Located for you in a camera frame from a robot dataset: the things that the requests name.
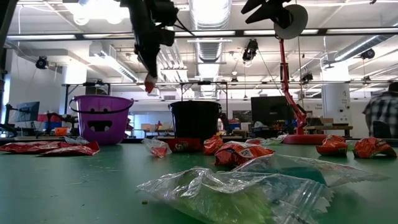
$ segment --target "plaid shirt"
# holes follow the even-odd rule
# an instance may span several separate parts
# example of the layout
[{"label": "plaid shirt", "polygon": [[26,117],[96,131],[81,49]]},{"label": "plaid shirt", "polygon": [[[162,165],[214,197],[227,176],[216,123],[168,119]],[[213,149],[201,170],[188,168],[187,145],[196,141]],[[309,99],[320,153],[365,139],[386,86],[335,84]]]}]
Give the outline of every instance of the plaid shirt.
[{"label": "plaid shirt", "polygon": [[393,138],[398,138],[398,92],[387,91],[371,99],[363,114],[370,115],[370,136],[373,136],[373,121],[383,121],[390,126]]}]

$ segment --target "table surface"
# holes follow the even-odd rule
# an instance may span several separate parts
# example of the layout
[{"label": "table surface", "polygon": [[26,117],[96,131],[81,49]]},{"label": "table surface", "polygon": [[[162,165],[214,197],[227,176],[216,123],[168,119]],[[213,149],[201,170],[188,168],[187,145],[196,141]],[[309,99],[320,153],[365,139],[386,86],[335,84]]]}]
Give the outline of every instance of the table surface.
[{"label": "table surface", "polygon": [[[270,146],[276,153],[348,164],[391,179],[333,188],[335,196],[319,223],[396,223],[398,161],[320,156],[315,146]],[[0,154],[0,223],[201,223],[158,202],[136,186],[161,175],[202,166],[213,156],[152,157],[141,144],[101,147],[95,156],[35,157]]]}]

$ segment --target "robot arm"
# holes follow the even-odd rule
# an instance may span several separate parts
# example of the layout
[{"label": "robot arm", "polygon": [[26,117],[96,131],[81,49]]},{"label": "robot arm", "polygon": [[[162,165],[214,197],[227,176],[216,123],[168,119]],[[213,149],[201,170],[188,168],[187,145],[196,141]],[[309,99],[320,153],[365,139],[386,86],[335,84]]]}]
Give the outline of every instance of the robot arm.
[{"label": "robot arm", "polygon": [[178,9],[170,0],[120,0],[120,2],[121,7],[129,9],[136,38],[135,53],[148,71],[145,86],[146,91],[151,92],[157,81],[156,57],[160,45],[170,47],[174,43],[175,32],[164,27],[175,24]]}]

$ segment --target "candy wrapper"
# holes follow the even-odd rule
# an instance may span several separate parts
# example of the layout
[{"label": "candy wrapper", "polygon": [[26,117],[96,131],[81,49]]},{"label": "candy wrapper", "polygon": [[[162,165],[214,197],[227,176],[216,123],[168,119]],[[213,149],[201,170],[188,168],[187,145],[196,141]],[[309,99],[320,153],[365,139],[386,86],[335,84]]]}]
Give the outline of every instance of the candy wrapper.
[{"label": "candy wrapper", "polygon": [[15,142],[0,146],[0,151],[16,154],[40,154],[58,149],[61,142],[37,141],[37,142]]},{"label": "candy wrapper", "polygon": [[224,144],[223,139],[219,136],[213,136],[205,141],[205,155],[214,155]]},{"label": "candy wrapper", "polygon": [[322,146],[316,146],[317,152],[323,156],[346,156],[348,145],[341,136],[328,135]]},{"label": "candy wrapper", "polygon": [[201,152],[203,150],[202,143],[198,138],[176,138],[165,139],[169,144],[173,153],[178,152]]},{"label": "candy wrapper", "polygon": [[396,152],[390,145],[382,139],[365,138],[361,139],[354,145],[354,156],[358,158],[374,158],[378,154],[386,155],[387,157],[397,157]]},{"label": "candy wrapper", "polygon": [[254,138],[254,139],[248,139],[246,141],[246,143],[257,144],[262,147],[265,147],[265,146],[271,146],[271,145],[278,145],[284,141],[285,137],[286,137],[286,134],[280,135],[277,138],[269,138],[269,139]]},{"label": "candy wrapper", "polygon": [[97,142],[88,144],[74,144],[73,146],[61,147],[41,154],[41,156],[94,156],[100,151]]},{"label": "candy wrapper", "polygon": [[389,178],[332,162],[278,154],[253,159],[233,171],[291,175],[311,179],[329,187],[365,180],[382,181]]},{"label": "candy wrapper", "polygon": [[159,158],[163,158],[172,152],[166,142],[162,142],[157,139],[144,139],[142,140],[142,143],[150,153]]},{"label": "candy wrapper", "polygon": [[205,223],[316,223],[332,191],[323,184],[281,174],[193,168],[137,186]]},{"label": "candy wrapper", "polygon": [[215,165],[239,166],[245,162],[274,153],[255,144],[230,141],[225,143],[215,154]]}]

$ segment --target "bucket handle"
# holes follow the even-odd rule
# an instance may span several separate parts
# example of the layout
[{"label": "bucket handle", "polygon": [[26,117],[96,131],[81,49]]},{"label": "bucket handle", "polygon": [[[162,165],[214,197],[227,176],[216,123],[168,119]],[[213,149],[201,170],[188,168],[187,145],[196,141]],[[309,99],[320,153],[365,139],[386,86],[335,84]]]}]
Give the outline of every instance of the bucket handle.
[{"label": "bucket handle", "polygon": [[70,106],[70,104],[71,104],[73,101],[75,101],[75,100],[76,100],[75,98],[72,98],[72,99],[69,101],[69,108],[70,108],[73,112],[76,112],[76,113],[83,113],[83,114],[114,114],[114,113],[120,113],[120,112],[123,112],[123,111],[125,111],[125,110],[128,110],[128,109],[129,109],[130,107],[132,107],[132,105],[134,104],[134,102],[131,101],[131,103],[130,103],[130,105],[129,105],[128,107],[123,108],[123,109],[121,109],[121,110],[116,110],[116,111],[94,111],[94,112],[92,112],[92,111],[80,111],[80,110],[76,110],[76,109],[72,108],[72,106]]}]

